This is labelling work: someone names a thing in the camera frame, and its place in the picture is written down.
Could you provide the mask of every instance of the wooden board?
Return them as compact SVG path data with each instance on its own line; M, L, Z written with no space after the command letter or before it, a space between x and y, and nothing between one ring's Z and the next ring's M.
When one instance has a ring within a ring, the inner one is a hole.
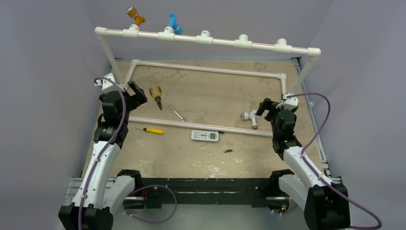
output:
M286 73L288 90L297 79L296 69L289 61L175 63ZM126 76L130 62L122 61L118 64ZM180 121L168 109L169 104L172 104L189 122L251 128L251 121L242 121L240 114L257 109L266 97L275 101L281 98L281 83L278 79L137 66L132 80L145 90L148 97L146 104L131 112L131 116L138 117ZM157 84L162 89L162 111L148 91L152 86L157 92ZM304 98L299 100L296 115L295 134L305 145L313 137L314 131ZM264 120L264 116L257 116L258 130L271 131L271 124ZM165 134L146 133L135 126L159 128ZM226 133L220 135L219 142L209 143L192 141L192 129L187 128L138 123L130 123L128 128L127 138L114 163L111 177L115 177L121 169L139 170L143 177L269 177L274 170L289 168L274 153L272 140L267 137ZM234 151L223 153L226 149ZM306 153L321 169L317 144L312 144Z

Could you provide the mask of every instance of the wrench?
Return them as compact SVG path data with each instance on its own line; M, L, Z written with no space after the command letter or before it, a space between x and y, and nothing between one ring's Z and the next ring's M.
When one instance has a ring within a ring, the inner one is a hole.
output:
M169 106L169 109L171 109L176 115L178 115L178 117L180 117L183 122L188 122L188 119L180 115L180 113L178 113L178 111L176 111L172 105Z

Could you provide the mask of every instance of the remote control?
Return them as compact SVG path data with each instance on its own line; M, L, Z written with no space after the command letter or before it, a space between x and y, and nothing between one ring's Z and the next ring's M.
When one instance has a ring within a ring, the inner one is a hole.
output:
M192 131L192 140L218 142L218 133L193 130Z

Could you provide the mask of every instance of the screwdriver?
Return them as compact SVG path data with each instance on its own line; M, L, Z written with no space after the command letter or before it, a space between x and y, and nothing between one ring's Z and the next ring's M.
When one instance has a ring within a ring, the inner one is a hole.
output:
M147 132L147 133L155 133L155 134L164 134L163 130L160 129L156 129L156 128L141 128L141 127L136 127L139 129L142 129L143 131Z

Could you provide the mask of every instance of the pliers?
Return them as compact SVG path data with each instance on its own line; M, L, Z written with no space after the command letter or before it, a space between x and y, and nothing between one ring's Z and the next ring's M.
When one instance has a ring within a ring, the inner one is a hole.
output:
M158 104L158 107L160 110L162 110L162 103L161 103L161 88L159 87L159 85L157 85L158 88L158 96L155 96L154 91L152 90L152 87L149 88L149 93L151 94L151 96L155 99L155 101Z

